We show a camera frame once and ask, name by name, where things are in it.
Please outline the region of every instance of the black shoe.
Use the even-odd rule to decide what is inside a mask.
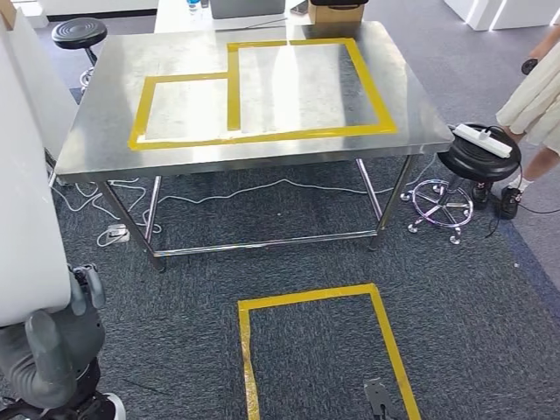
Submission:
[[[502,190],[502,200],[496,205],[496,213],[500,219],[510,221],[517,215],[522,193],[517,188],[506,186]]]
[[[478,182],[475,184],[471,191],[472,203],[476,210],[484,210],[488,205],[490,190],[492,188],[492,182]]]

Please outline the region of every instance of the yellow tape rectangle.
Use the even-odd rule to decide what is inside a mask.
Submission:
[[[383,340],[387,348],[389,358],[393,367],[395,377],[398,384],[401,395],[403,397],[404,405],[409,420],[420,420],[420,413],[416,405],[414,394],[408,382],[408,377],[405,371],[405,366],[396,341],[391,331],[387,313],[383,307],[383,302],[375,284],[358,284],[354,286],[336,287],[334,289],[322,289],[304,291],[300,293],[292,293],[288,295],[261,297],[251,300],[240,300],[238,304],[239,313],[239,334],[241,336],[241,351],[243,356],[243,371],[245,377],[245,399],[247,401],[247,415],[248,420],[260,420],[259,411],[258,394],[257,393],[257,382],[251,364],[251,323],[249,311],[255,309],[269,308],[272,306],[300,304],[303,302],[311,302],[314,300],[340,298],[356,295],[369,295],[371,299],[373,309],[377,316],[377,321],[381,329]]]
[[[348,51],[352,63],[356,70],[358,78],[365,91],[368,99],[379,120],[377,124],[355,125],[346,127],[326,127],[321,129],[301,129],[295,131],[260,134],[252,136],[238,136],[241,130],[241,94],[239,50],[241,48],[260,48],[271,46],[316,46],[316,45],[343,45]],[[273,142],[282,140],[304,140],[324,137],[355,137],[371,136],[375,134],[396,133],[397,127],[385,106],[381,95],[368,69],[368,65],[360,53],[356,41],[353,38],[318,38],[297,39],[279,41],[238,42],[227,45],[228,69],[223,73],[182,74],[168,76],[146,77],[140,98],[138,110],[130,133],[128,145],[134,151],[150,149],[169,149],[175,147],[195,147],[218,144],[243,144],[258,142]],[[146,130],[157,83],[171,83],[177,81],[205,81],[215,79],[227,80],[227,130],[236,132],[230,138],[217,138],[203,141],[176,141],[177,139],[162,139],[146,141]]]

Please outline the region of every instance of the stainless steel table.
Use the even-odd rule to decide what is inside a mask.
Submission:
[[[453,136],[380,23],[109,37],[56,167],[95,181],[158,270],[163,257],[377,237],[420,154]],[[406,156],[382,209],[362,158]],[[355,160],[371,230],[154,250],[162,176]],[[155,177],[140,232],[108,180]]]

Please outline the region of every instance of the white desk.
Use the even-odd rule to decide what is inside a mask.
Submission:
[[[237,17],[235,19],[214,19],[210,7],[202,9],[202,16],[191,15],[187,0],[159,0],[155,15],[154,33],[187,32],[204,30],[240,29],[258,25],[260,28],[270,26],[309,25],[309,15],[296,15],[290,11],[301,0],[286,0],[286,10],[281,15]]]

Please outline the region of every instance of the black stool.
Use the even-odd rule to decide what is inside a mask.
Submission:
[[[475,130],[485,130],[480,124],[466,124]],[[438,153],[438,157],[454,173],[450,181],[442,179],[428,179],[420,182],[412,191],[401,194],[402,201],[412,199],[420,218],[408,225],[413,234],[418,232],[418,225],[427,221],[432,225],[454,229],[450,239],[456,245],[461,241],[461,226],[469,223],[473,215],[472,200],[460,188],[465,179],[475,182],[497,182],[506,179],[517,170],[521,161],[521,151],[503,131],[497,127],[489,128],[492,138],[507,144],[512,148],[509,157],[501,158],[481,149],[472,143],[455,136],[449,151]]]
[[[79,17],[57,25],[52,32],[53,41],[65,50],[85,50],[91,67],[80,76],[82,92],[89,84],[97,57],[91,47],[107,37],[107,27],[103,22],[93,17]]]

